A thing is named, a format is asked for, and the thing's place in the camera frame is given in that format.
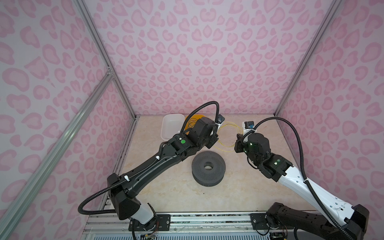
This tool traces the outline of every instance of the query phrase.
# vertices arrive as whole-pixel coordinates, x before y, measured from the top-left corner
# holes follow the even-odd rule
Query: perforated disc
[[[192,175],[200,185],[215,186],[221,182],[224,174],[224,159],[215,152],[201,152],[192,161]]]

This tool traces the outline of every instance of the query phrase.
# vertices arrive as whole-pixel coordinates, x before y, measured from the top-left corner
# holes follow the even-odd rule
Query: metal bracket
[[[269,226],[266,223],[265,213],[250,214],[251,224],[253,230],[268,230]],[[287,229],[294,229],[294,227],[286,226]]]
[[[158,214],[158,222],[159,222],[159,229],[158,231],[169,231],[169,226],[170,226],[170,215],[169,214]],[[133,226],[133,221],[130,222],[129,224],[129,231],[132,231],[132,226]],[[144,232],[143,225],[139,223],[138,221],[135,221],[134,224],[134,229],[136,232]]]

